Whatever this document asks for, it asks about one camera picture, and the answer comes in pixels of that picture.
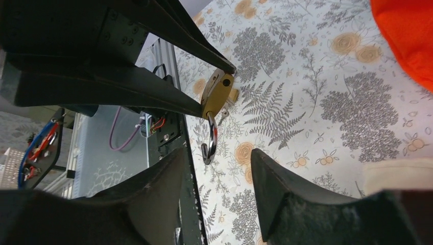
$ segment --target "table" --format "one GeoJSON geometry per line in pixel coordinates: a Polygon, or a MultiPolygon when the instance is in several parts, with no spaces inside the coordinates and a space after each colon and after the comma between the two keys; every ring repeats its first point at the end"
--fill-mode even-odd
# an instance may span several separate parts
{"type": "MultiPolygon", "coordinates": [[[[187,116],[211,244],[263,244],[253,148],[355,198],[364,162],[433,156],[433,94],[400,68],[368,0],[214,0],[194,21],[237,67],[240,90],[212,165],[200,151],[207,123],[187,116]]],[[[176,58],[182,91],[199,101],[214,67],[180,49],[176,58]]]]}

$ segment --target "brass padlock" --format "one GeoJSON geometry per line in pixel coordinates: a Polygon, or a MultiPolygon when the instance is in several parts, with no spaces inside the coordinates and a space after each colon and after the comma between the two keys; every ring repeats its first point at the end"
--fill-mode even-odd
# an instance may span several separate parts
{"type": "Polygon", "coordinates": [[[224,106],[231,88],[233,87],[233,75],[217,69],[203,90],[201,99],[202,117],[208,119],[207,113],[210,111],[216,116],[224,106]]]}

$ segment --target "purple cable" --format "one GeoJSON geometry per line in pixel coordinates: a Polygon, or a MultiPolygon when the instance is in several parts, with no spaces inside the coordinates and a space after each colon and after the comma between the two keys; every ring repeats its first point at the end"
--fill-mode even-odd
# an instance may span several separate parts
{"type": "Polygon", "coordinates": [[[125,141],[125,143],[123,143],[120,147],[114,148],[113,145],[111,144],[111,139],[113,138],[114,127],[116,126],[116,122],[117,122],[117,119],[118,119],[119,114],[121,112],[121,109],[122,109],[122,107],[119,106],[119,109],[116,112],[116,116],[114,117],[113,125],[111,126],[110,139],[108,140],[110,149],[112,149],[113,151],[120,151],[123,148],[125,148],[129,144],[129,142],[131,142],[132,138],[134,138],[134,136],[137,134],[138,130],[140,130],[140,127],[138,127],[138,126],[140,126],[143,123],[143,119],[140,118],[140,121],[138,122],[138,124],[135,125],[135,130],[132,133],[132,135],[129,136],[129,138],[125,141]]]}

